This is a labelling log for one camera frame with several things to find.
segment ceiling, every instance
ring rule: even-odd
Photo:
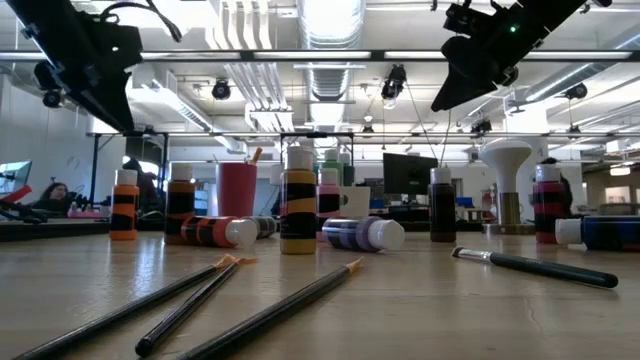
[[[205,11],[208,1],[181,2],[171,0],[168,2],[172,4],[172,7],[169,8],[170,11],[161,9],[164,10],[165,15],[176,21],[178,25],[181,22],[187,22],[191,29],[184,35],[181,43],[175,43],[164,29],[159,27],[158,22],[146,24],[141,28],[145,50],[210,49],[205,41],[205,28],[213,26],[209,21],[208,12]],[[500,3],[509,5],[512,2],[501,1]],[[80,1],[74,4],[87,10],[100,10],[109,3],[109,1]],[[439,49],[449,37],[454,35],[442,28],[446,18],[444,10],[448,7],[448,2],[441,0],[439,9],[435,12],[428,10],[427,3],[430,2],[367,1],[360,48]],[[473,1],[472,6],[479,10],[487,10],[487,3],[488,1],[476,0]],[[599,12],[598,10],[602,9],[595,9],[594,6],[592,11],[587,14],[574,14],[546,39],[543,49],[602,49],[602,44],[606,44],[608,40],[638,25],[640,0],[619,0],[614,3],[616,11]],[[298,18],[291,15],[295,14],[295,6],[294,0],[272,0],[269,2],[271,9],[270,38],[273,46],[277,49],[300,48]],[[134,21],[140,22],[140,19],[136,18],[138,10],[126,11],[136,12],[136,15],[132,15],[132,17]],[[242,20],[239,23],[241,34]],[[37,49],[32,42],[24,40],[21,36],[16,37],[15,30],[15,16],[8,6],[1,2],[0,47],[21,50]],[[428,130],[446,131],[449,128],[450,119],[452,131],[468,130],[468,126],[475,117],[467,118],[467,114],[491,97],[504,96],[509,93],[509,89],[503,89],[496,94],[490,94],[460,105],[454,108],[451,113],[433,113],[429,108],[439,86],[447,76],[447,64],[406,63],[405,68],[411,92],[405,89],[398,98],[395,108],[383,111],[379,86],[387,76],[391,65],[391,63],[366,63],[365,69],[353,70],[348,95],[348,100],[352,103],[345,106],[343,125],[337,127],[337,130],[361,131],[362,125],[365,123],[364,116],[371,115],[376,132],[383,130],[387,132],[420,131],[416,109]],[[520,89],[538,84],[568,65],[563,63],[520,64],[518,66],[520,75],[513,88]],[[164,77],[163,74],[166,74],[167,71],[174,74],[179,83],[177,91],[180,95],[192,102],[216,128],[235,132],[251,130],[244,120],[246,101],[234,87],[233,82],[231,82],[232,97],[229,100],[217,101],[211,96],[211,89],[216,78],[229,77],[222,64],[161,63],[153,66],[157,77]],[[304,72],[293,69],[291,63],[279,63],[277,69],[286,100],[293,110],[293,125],[297,128],[304,126],[311,128],[313,123],[308,115],[307,100],[309,95],[305,87]],[[16,73],[24,76],[25,73],[20,71],[28,70],[29,67],[26,66],[24,69],[17,69]],[[567,111],[568,101],[551,99],[546,103],[549,129],[566,130],[569,128],[571,119],[574,122],[587,119],[640,100],[640,81],[635,81],[636,77],[640,77],[640,65],[637,63],[618,64],[585,81],[589,95],[584,100],[573,101],[571,111]],[[629,82],[629,85],[617,91],[600,95],[600,93],[624,82]],[[197,130],[162,99],[131,97],[130,100],[135,118],[139,122],[152,124],[157,130],[164,131]],[[502,129],[504,113],[501,109],[485,115],[488,115],[492,120],[494,131]],[[640,125],[640,107],[637,112],[600,122],[597,126],[589,128],[589,131],[609,131],[622,125],[634,123]],[[198,142],[197,139],[186,138],[176,141],[178,141],[176,144],[185,144],[185,146],[189,142],[194,146],[212,144],[210,140]],[[596,140],[584,144],[590,143],[596,146],[602,141]]]

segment purple paint bottle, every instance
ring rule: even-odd
[[[382,220],[376,216],[338,218],[324,223],[322,237],[336,249],[378,252],[399,249],[404,243],[404,229],[393,220]]]
[[[325,168],[320,170],[320,185],[318,186],[318,209],[316,239],[322,241],[322,226],[329,218],[340,216],[340,187],[338,185],[338,170]]]

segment computer monitor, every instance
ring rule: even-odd
[[[430,171],[438,167],[438,159],[384,153],[382,165],[385,194],[427,195]]]
[[[0,197],[27,185],[31,160],[0,164]]]

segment table surface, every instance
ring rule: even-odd
[[[372,254],[347,283],[242,349],[238,359],[637,359],[639,254],[537,246],[533,237],[458,245],[612,272],[598,289],[454,259],[452,244],[407,234],[401,251]],[[0,244],[0,354],[15,356],[161,288],[227,251],[163,245],[161,234],[112,243],[106,236]],[[360,256],[320,244],[284,256],[278,240],[234,255],[243,265],[180,329],[156,359],[173,359]],[[116,325],[66,359],[135,359],[138,339],[178,307],[187,291]]]

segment person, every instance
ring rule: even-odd
[[[136,159],[130,159],[124,165],[123,170],[135,170],[138,172],[138,188],[140,189],[139,207],[143,212],[157,210],[161,207],[158,198],[158,192],[153,185],[156,176],[151,173],[145,173],[142,166]]]
[[[69,189],[67,185],[54,182],[49,185],[40,196],[40,200],[31,205],[31,208],[46,210],[59,216],[66,216],[71,206],[68,199]]]
[[[558,159],[549,157],[544,159],[540,164],[541,165],[555,165],[558,163]],[[560,182],[564,185],[564,202],[563,208],[565,214],[567,216],[571,216],[571,205],[573,204],[573,193],[571,192],[571,184],[569,184],[569,180],[567,180],[562,174],[560,174]]]

